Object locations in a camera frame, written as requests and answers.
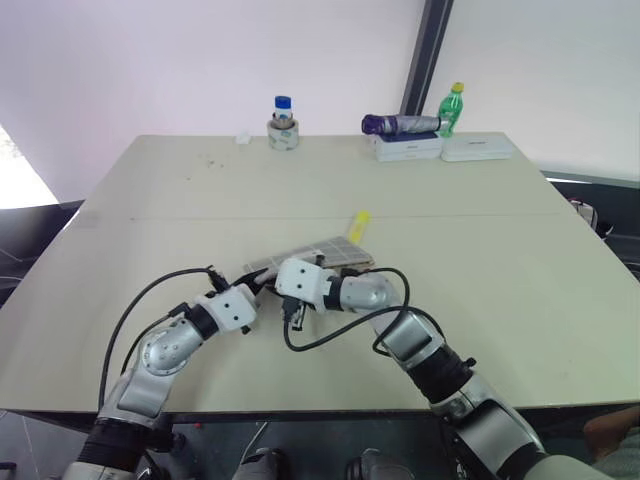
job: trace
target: plastic bottle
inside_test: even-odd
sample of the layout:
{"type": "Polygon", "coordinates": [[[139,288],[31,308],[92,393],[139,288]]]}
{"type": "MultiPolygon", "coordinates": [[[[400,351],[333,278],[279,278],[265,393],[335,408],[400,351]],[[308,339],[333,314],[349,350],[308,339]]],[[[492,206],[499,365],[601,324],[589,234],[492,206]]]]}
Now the plastic bottle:
{"type": "Polygon", "coordinates": [[[453,134],[453,127],[455,127],[458,117],[460,117],[460,113],[462,113],[463,90],[464,83],[454,83],[451,87],[451,93],[440,103],[438,116],[441,120],[446,120],[447,122],[445,127],[438,132],[441,137],[450,137],[453,134]]]}

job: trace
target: yellow object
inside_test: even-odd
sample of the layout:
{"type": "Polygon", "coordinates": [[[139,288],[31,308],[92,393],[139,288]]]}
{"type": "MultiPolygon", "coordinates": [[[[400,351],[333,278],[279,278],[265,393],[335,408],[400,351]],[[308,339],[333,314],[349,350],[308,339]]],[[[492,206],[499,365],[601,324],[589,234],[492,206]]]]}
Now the yellow object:
{"type": "Polygon", "coordinates": [[[356,218],[353,219],[351,227],[349,227],[349,233],[347,234],[347,240],[354,245],[359,245],[362,240],[362,235],[369,225],[371,220],[371,214],[367,210],[360,210],[356,213],[356,218]]]}

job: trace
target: white backdrop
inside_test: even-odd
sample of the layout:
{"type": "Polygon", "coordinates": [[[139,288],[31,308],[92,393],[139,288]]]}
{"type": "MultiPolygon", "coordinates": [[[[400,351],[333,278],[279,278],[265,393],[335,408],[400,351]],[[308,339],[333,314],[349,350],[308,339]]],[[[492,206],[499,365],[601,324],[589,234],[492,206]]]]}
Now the white backdrop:
{"type": "Polygon", "coordinates": [[[425,112],[465,82],[458,130],[541,168],[640,180],[640,1],[455,0],[425,112]]]}
{"type": "Polygon", "coordinates": [[[60,201],[140,134],[301,134],[400,106],[422,0],[4,0],[0,124],[60,201]]]}

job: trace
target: table surface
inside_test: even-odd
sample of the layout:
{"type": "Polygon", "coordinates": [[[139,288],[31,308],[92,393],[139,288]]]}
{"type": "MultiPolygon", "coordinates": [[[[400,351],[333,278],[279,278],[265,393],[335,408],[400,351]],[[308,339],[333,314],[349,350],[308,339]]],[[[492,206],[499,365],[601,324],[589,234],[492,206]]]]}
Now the table surface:
{"type": "MultiPolygon", "coordinates": [[[[251,260],[346,233],[409,277],[461,356],[517,407],[636,400],[640,289],[516,150],[509,160],[378,163],[365,138],[139,137],[0,311],[0,408],[95,411],[111,331],[134,295],[172,270],[251,260]]],[[[109,384],[137,333],[208,288],[183,277],[152,291],[124,327],[109,384]]],[[[180,412],[413,410],[426,402],[355,329],[293,353],[279,302],[261,297],[251,334],[214,337],[178,376],[180,412]]],[[[351,314],[309,314],[302,343],[351,314]]]]}

